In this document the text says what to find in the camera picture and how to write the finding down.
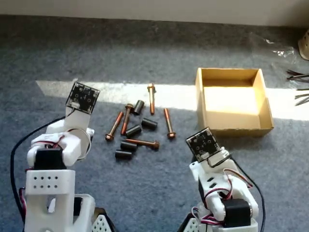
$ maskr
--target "screw hole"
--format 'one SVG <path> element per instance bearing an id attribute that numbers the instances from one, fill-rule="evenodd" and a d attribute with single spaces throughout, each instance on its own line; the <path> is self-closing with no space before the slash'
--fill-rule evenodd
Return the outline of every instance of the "screw hole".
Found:
<path id="1" fill-rule="evenodd" d="M 217 185 L 217 183 L 213 183 L 212 185 L 209 186 L 209 188 L 212 189 L 212 188 L 215 187 L 216 185 Z"/>

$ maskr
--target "hex bolt head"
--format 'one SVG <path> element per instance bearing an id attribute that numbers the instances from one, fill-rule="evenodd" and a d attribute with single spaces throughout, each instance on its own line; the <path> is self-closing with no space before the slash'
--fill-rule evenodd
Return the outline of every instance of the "hex bolt head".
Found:
<path id="1" fill-rule="evenodd" d="M 114 136 L 111 135 L 111 134 L 106 134 L 106 135 L 105 135 L 105 140 L 106 140 L 106 141 L 113 141 L 113 140 L 114 140 Z"/>

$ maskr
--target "circuit board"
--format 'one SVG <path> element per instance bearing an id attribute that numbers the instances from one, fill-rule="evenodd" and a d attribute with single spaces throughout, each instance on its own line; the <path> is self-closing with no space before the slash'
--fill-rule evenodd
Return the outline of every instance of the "circuit board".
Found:
<path id="1" fill-rule="evenodd" d="M 66 102 L 67 107 L 92 114 L 100 91 L 75 82 Z"/>
<path id="2" fill-rule="evenodd" d="M 198 162 L 202 162 L 221 151 L 219 144 L 209 128 L 205 128 L 190 136 L 186 139 L 186 142 Z"/>

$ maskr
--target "black cable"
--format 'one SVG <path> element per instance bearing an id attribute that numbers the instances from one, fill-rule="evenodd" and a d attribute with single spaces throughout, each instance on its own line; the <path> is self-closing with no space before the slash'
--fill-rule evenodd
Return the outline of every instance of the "black cable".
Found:
<path id="1" fill-rule="evenodd" d="M 264 231 L 264 227 L 265 227 L 265 220 L 266 220 L 266 210 L 265 210 L 264 196 L 263 196 L 260 188 L 258 187 L 258 185 L 248 176 L 248 174 L 246 174 L 246 172 L 242 169 L 242 167 L 240 167 L 240 165 L 236 162 L 236 160 L 232 156 L 231 156 L 231 160 L 234 161 L 234 163 L 238 166 L 238 168 L 241 170 L 241 172 L 245 174 L 245 176 L 251 181 L 251 183 L 256 187 L 256 189 L 260 193 L 261 202 L 262 202 L 262 211 L 263 211 L 263 218 L 262 218 L 262 224 L 261 224 L 260 232 L 263 232 Z"/>
<path id="2" fill-rule="evenodd" d="M 13 195 L 14 195 L 14 199 L 15 199 L 15 202 L 16 202 L 16 205 L 18 207 L 18 211 L 19 211 L 19 214 L 22 218 L 22 221 L 23 223 L 25 224 L 25 218 L 26 218 L 26 215 L 24 215 L 23 213 L 23 207 L 21 205 L 21 202 L 20 202 L 20 199 L 19 199 L 19 196 L 18 196 L 18 192 L 17 192 L 17 188 L 16 188 L 16 183 L 15 183 L 15 175 L 14 175 L 14 159 L 15 159 L 15 153 L 16 153 L 16 150 L 18 149 L 18 147 L 27 139 L 29 138 L 31 135 L 33 135 L 34 133 L 38 132 L 39 130 L 49 126 L 50 124 L 53 124 L 55 122 L 58 122 L 60 120 L 63 120 L 65 119 L 66 117 L 70 116 L 73 112 L 75 111 L 75 109 L 73 109 L 67 116 L 63 116 L 63 117 L 60 117 L 60 118 L 56 118 L 54 120 L 52 120 L 51 122 L 48 122 L 46 124 L 44 124 L 43 126 L 33 130 L 32 132 L 30 132 L 29 134 L 27 134 L 25 137 L 23 137 L 21 140 L 18 141 L 18 143 L 14 146 L 14 148 L 12 149 L 11 151 L 11 160 L 10 160 L 10 179 L 11 179 L 11 186 L 12 186 L 12 191 L 13 191 Z"/>

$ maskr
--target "white wall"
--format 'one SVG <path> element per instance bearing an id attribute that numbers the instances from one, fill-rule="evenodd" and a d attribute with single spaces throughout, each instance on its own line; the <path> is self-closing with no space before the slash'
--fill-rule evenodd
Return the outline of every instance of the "white wall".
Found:
<path id="1" fill-rule="evenodd" d="M 1 0 L 0 14 L 309 27 L 309 0 Z"/>

